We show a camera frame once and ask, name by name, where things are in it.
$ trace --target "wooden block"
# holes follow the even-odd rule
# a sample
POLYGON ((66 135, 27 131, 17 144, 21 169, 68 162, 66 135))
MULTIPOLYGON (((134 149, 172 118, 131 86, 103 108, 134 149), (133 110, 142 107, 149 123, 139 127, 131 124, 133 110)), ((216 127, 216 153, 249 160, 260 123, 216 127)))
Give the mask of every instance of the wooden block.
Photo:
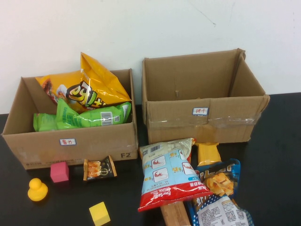
POLYGON ((175 202, 161 206, 162 215, 166 226, 190 226, 183 202, 175 202))
POLYGON ((66 162, 52 164, 50 167, 50 177, 54 183, 69 180, 69 168, 66 162))
POLYGON ((89 208, 95 226, 101 226, 111 221, 104 202, 89 208))

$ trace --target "foam block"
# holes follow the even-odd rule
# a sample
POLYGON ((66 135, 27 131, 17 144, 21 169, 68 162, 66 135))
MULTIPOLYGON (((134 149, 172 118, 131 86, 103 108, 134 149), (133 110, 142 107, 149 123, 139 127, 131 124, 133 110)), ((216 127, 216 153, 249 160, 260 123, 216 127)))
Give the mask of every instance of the foam block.
POLYGON ((111 221, 107 208, 104 202, 96 204, 89 208, 95 226, 101 226, 111 221))
POLYGON ((69 180, 69 168, 66 162, 51 165, 50 176, 54 183, 69 180))

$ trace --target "pink foam cube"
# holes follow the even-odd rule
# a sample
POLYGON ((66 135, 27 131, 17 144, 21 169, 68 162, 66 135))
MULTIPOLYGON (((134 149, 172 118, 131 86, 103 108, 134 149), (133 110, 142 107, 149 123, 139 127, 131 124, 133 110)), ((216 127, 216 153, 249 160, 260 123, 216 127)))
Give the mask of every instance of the pink foam cube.
POLYGON ((54 183, 69 180, 69 168, 66 162, 51 165, 50 176, 54 183))

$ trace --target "white wall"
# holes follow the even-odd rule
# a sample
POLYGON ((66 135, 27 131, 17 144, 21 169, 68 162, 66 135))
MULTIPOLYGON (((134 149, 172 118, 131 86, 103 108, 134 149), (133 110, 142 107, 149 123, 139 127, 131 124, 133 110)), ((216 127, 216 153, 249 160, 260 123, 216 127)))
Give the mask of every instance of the white wall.
POLYGON ((301 92, 298 0, 2 0, 0 113, 20 77, 79 69, 80 52, 132 68, 144 57, 242 48, 268 94, 301 92))

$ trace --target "green snack bag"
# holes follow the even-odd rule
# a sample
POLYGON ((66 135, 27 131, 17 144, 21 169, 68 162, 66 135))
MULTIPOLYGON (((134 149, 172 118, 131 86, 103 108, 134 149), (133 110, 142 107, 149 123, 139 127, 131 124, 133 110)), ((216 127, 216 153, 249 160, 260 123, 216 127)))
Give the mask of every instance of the green snack bag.
POLYGON ((103 107, 84 112, 74 119, 80 121, 82 127, 122 124, 127 121, 131 106, 130 102, 125 102, 116 107, 103 107))
POLYGON ((130 102, 125 102, 116 107, 103 107, 86 111, 79 115, 63 99, 59 99, 57 103, 56 123, 58 129, 122 124, 127 121, 131 107, 130 102))
POLYGON ((46 113, 33 114, 33 127, 36 132, 57 130, 56 115, 46 113))
POLYGON ((56 125, 58 129, 74 129, 81 128, 78 121, 74 120, 74 116, 78 116, 78 113, 72 110, 66 102, 59 98, 57 102, 56 110, 56 125))

